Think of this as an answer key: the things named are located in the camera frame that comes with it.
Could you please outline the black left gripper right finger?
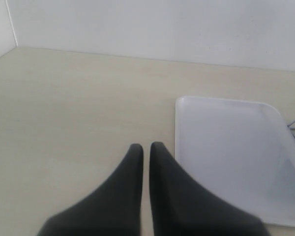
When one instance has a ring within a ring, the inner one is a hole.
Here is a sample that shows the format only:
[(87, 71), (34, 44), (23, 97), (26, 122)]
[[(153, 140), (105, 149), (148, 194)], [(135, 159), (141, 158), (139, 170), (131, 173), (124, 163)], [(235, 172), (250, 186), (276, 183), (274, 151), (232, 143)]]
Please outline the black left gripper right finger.
[(267, 236), (262, 221), (198, 184), (162, 142), (150, 147), (149, 195), (156, 236)]

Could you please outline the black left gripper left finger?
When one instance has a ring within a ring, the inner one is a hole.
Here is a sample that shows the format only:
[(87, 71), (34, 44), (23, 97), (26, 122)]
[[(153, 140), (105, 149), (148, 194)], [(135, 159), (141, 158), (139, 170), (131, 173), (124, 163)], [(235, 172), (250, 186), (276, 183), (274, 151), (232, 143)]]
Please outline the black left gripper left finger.
[(132, 144), (113, 173), (90, 195), (50, 217), (40, 236), (139, 236), (144, 151)]

